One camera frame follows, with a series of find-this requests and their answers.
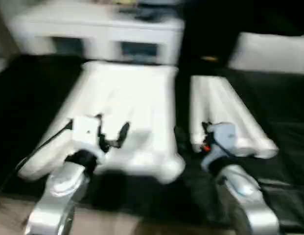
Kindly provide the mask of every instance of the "folded cloth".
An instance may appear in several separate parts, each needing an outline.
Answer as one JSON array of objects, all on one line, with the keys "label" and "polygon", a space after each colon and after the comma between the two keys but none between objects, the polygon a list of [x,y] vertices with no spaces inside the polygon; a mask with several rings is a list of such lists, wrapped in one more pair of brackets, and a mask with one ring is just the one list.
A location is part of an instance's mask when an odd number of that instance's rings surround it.
[{"label": "folded cloth", "polygon": [[275,156],[278,152],[277,146],[266,136],[227,79],[216,79],[216,84],[221,88],[221,93],[225,95],[225,99],[230,101],[232,112],[241,121],[241,126],[246,127],[249,137],[256,148],[255,157],[267,159]]},{"label": "folded cloth", "polygon": [[241,33],[229,66],[237,70],[304,72],[304,36]]},{"label": "folded cloth", "polygon": [[209,121],[209,87],[202,84],[201,79],[201,76],[191,78],[190,137],[193,145],[202,144],[205,133],[201,123]]},{"label": "folded cloth", "polygon": [[[76,115],[102,113],[102,132],[107,139],[114,140],[129,121],[131,126],[123,147],[112,148],[106,154],[106,163],[94,172],[120,169],[129,174],[152,175],[169,183],[184,169],[184,162],[175,151],[172,96],[168,95],[174,72],[171,67],[88,62],[84,64],[78,91],[73,90],[51,126],[54,129],[48,133],[55,133]],[[38,179],[60,166],[72,151],[70,138],[60,135],[27,162],[19,175]]]},{"label": "folded cloth", "polygon": [[218,77],[204,77],[209,88],[209,114],[212,123],[231,122],[235,125],[236,143],[233,153],[239,157],[245,157],[255,152],[255,145],[249,138],[246,127],[242,125],[240,117],[233,112],[232,100],[226,96],[222,87],[218,84]]},{"label": "folded cloth", "polygon": [[231,122],[236,127],[237,141],[233,149],[236,156],[245,157],[254,154],[257,158],[271,158],[276,155],[278,148],[275,143],[265,135],[225,78],[198,76],[192,78],[192,83],[191,138],[193,143],[199,144],[203,139],[199,134],[203,130],[198,123],[207,120],[212,123]]}]

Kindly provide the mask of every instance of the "white furniture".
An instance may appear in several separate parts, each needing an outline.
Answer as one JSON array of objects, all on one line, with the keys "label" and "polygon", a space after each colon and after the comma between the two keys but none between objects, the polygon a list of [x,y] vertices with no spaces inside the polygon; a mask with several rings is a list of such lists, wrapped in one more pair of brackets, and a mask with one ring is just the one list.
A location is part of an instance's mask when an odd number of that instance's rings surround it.
[{"label": "white furniture", "polygon": [[10,26],[30,54],[49,54],[55,47],[49,37],[81,38],[85,56],[117,60],[118,42],[159,45],[157,63],[175,64],[184,24],[179,19],[145,23],[117,13],[116,6],[88,2],[48,1],[16,16]]}]

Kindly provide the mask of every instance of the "white cloth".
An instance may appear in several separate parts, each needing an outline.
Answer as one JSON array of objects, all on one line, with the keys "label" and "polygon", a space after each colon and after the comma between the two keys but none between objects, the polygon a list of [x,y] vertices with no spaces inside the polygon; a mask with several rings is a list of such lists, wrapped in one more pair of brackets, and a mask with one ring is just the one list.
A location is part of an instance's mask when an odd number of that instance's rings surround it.
[{"label": "white cloth", "polygon": [[[152,175],[163,183],[175,180],[185,165],[176,154],[173,135],[171,84],[175,69],[88,62],[84,70],[44,139],[76,115],[102,113],[102,132],[107,139],[116,139],[123,124],[130,121],[122,149],[112,148],[106,163],[94,173],[121,169],[128,174]],[[72,151],[70,135],[64,133],[38,152],[19,175],[36,180],[60,166]]]},{"label": "white cloth", "polygon": [[247,71],[304,72],[304,36],[241,33],[229,66]]},{"label": "white cloth", "polygon": [[[255,154],[258,158],[271,158],[277,153],[278,149],[274,142],[265,135],[226,79],[215,76],[198,76],[192,78],[192,82],[194,84],[191,86],[191,98],[193,102],[196,100],[200,103],[193,103],[191,106],[193,144],[200,144],[200,141],[203,140],[199,135],[203,132],[202,127],[197,123],[210,118],[212,123],[231,122],[235,125],[237,135],[235,155],[244,157]],[[194,110],[201,109],[201,107],[208,112]]]}]

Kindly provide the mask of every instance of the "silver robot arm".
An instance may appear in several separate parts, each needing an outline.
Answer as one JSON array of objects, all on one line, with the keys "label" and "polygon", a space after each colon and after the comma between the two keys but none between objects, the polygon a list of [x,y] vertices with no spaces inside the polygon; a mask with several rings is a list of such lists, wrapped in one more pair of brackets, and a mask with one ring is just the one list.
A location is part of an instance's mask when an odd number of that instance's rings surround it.
[{"label": "silver robot arm", "polygon": [[105,163],[110,147],[121,148],[130,124],[126,123],[115,141],[101,133],[101,115],[73,120],[72,142],[76,152],[50,173],[42,198],[33,209],[25,235],[68,235],[76,204],[86,193],[97,164]]},{"label": "silver robot arm", "polygon": [[232,161],[235,128],[231,123],[203,125],[202,169],[216,179],[223,209],[237,235],[278,235],[279,221],[264,201],[260,186]]}]

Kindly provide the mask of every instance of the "white towel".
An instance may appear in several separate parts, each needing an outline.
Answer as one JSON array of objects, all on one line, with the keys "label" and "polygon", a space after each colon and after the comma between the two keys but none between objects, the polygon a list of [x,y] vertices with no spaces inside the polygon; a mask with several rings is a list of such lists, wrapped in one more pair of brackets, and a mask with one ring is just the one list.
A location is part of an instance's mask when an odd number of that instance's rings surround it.
[{"label": "white towel", "polygon": [[212,123],[231,122],[235,125],[236,143],[234,154],[245,157],[255,152],[255,145],[249,138],[246,127],[242,125],[240,117],[232,110],[232,102],[219,84],[218,77],[203,77],[209,86],[210,115]]},{"label": "white towel", "polygon": [[[130,121],[123,148],[112,148],[106,155],[107,162],[95,173],[121,169],[128,174],[152,175],[163,183],[178,177],[184,162],[175,151],[172,96],[168,95],[175,69],[88,62],[84,70],[78,81],[82,85],[70,95],[70,102],[65,102],[54,122],[57,125],[52,125],[48,133],[55,133],[75,115],[103,113],[102,132],[107,139],[116,139],[123,124]],[[47,146],[50,154],[46,150],[34,156],[19,175],[35,180],[60,166],[73,150],[70,141],[61,140]],[[64,148],[57,152],[55,146],[59,145]]]},{"label": "white towel", "polygon": [[256,147],[255,157],[271,158],[275,156],[278,151],[277,146],[266,136],[261,126],[256,122],[227,79],[220,78],[217,84],[222,88],[222,93],[227,94],[227,99],[231,101],[232,112],[236,114],[237,119],[241,120],[241,126],[246,127],[249,137]]},{"label": "white towel", "polygon": [[235,125],[237,135],[235,155],[244,157],[255,154],[257,158],[275,156],[278,148],[265,135],[226,79],[216,76],[198,76],[192,79],[192,83],[191,133],[193,143],[197,143],[202,138],[199,135],[202,127],[198,122],[207,121],[207,116],[209,116],[212,123],[231,122]]}]

